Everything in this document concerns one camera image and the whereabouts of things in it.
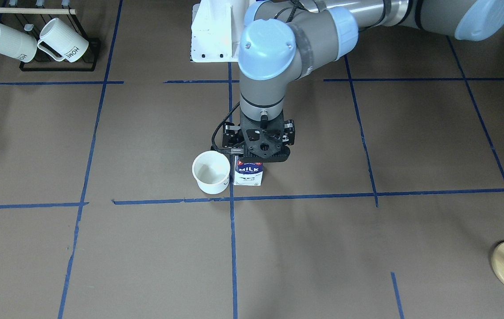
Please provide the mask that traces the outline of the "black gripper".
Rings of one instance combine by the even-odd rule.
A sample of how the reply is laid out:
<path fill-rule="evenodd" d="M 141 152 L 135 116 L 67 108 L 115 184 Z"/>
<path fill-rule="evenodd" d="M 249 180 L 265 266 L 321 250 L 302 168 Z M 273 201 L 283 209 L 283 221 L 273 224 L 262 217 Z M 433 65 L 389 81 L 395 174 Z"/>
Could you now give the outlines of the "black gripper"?
<path fill-rule="evenodd" d="M 236 148 L 238 132 L 240 129 L 262 129 L 262 130 L 283 130 L 285 128 L 293 128 L 296 131 L 295 123 L 292 119 L 286 119 L 283 112 L 280 112 L 274 118 L 266 111 L 262 111 L 258 119 L 246 115 L 244 111 L 237 111 L 239 114 L 239 123 L 235 124 L 229 121 L 232 117 L 230 113 L 222 121 L 222 148 Z"/>

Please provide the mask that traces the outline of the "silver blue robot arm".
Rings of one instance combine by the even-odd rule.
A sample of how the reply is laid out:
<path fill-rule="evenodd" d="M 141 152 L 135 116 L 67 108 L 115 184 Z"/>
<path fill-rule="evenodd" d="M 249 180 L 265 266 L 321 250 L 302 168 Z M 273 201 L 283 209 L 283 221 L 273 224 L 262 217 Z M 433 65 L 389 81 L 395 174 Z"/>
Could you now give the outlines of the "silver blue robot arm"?
<path fill-rule="evenodd" d="M 284 121 L 288 84 L 351 52 L 376 26 L 408 26 L 478 42 L 504 25 L 504 0 L 258 1 L 239 44 L 240 125 L 221 153 L 267 158 L 292 144 Z"/>

